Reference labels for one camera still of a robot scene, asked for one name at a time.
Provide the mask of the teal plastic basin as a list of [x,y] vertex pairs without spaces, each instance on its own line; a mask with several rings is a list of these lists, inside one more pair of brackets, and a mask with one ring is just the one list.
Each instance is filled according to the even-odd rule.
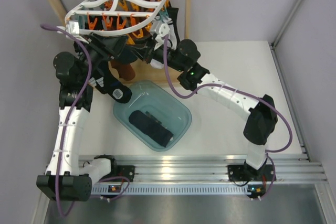
[[185,135],[192,122],[190,110],[152,81],[130,86],[128,103],[115,103],[115,118],[148,148],[165,152]]

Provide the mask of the dark navy sock in basin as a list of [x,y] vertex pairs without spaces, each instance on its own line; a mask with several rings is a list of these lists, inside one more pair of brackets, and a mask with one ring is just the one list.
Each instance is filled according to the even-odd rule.
[[173,140],[174,134],[149,112],[133,111],[129,116],[129,122],[162,147],[167,147],[168,143]]

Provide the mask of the aluminium mounting rail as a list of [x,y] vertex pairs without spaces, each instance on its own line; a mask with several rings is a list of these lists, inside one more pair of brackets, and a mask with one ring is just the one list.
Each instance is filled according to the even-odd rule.
[[51,199],[86,201],[125,195],[246,195],[258,198],[276,185],[324,184],[320,163],[306,154],[270,155],[258,171],[244,155],[145,156],[81,155],[74,161],[56,156],[38,187]]

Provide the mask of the white hanging sock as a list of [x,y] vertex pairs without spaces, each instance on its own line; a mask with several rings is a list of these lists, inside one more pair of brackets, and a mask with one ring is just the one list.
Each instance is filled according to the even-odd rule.
[[175,50],[179,41],[179,35],[176,35],[176,29],[172,18],[155,18],[153,20],[150,35],[154,41],[154,49],[150,65],[155,69],[162,69],[163,64],[163,46],[164,38],[168,36],[167,49]]

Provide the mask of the brown hanging sock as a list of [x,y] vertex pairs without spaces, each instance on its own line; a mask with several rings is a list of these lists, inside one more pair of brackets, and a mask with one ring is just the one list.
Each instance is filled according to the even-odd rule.
[[131,81],[135,78],[135,71],[130,64],[123,64],[117,61],[111,61],[110,66],[115,69],[119,75],[119,78],[124,81]]

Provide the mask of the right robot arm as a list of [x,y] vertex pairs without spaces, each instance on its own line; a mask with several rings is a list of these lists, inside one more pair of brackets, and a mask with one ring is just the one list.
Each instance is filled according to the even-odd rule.
[[257,97],[220,81],[197,61],[201,56],[194,42],[182,40],[177,48],[169,47],[169,40],[160,42],[146,39],[140,58],[149,63],[157,61],[164,67],[171,90],[180,98],[196,94],[215,100],[232,110],[245,121],[243,135],[248,141],[248,152],[241,177],[248,182],[264,174],[267,163],[266,144],[278,122],[278,111],[269,95]]

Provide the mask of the white plastic clip hanger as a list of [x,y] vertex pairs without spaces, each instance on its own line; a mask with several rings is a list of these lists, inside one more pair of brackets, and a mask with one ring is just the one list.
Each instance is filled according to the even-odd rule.
[[155,18],[164,13],[168,0],[84,0],[65,16],[79,22],[80,36],[128,35],[142,28],[149,32]]

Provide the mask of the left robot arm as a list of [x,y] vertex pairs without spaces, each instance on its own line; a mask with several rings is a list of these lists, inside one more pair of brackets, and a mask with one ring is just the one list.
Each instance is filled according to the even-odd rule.
[[50,162],[37,187],[50,199],[87,201],[92,186],[100,179],[114,180],[119,169],[111,155],[98,155],[84,168],[79,167],[79,149],[93,101],[94,80],[103,94],[126,103],[131,91],[111,73],[108,62],[121,55],[126,36],[101,37],[90,34],[86,42],[75,40],[76,54],[62,51],[53,60],[60,83],[59,124]]

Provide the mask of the black sock with white label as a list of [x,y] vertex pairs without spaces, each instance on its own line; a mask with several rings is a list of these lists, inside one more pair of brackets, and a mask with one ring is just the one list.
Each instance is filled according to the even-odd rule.
[[93,71],[89,84],[118,103],[128,103],[132,97],[131,90],[113,76],[107,61],[102,61]]

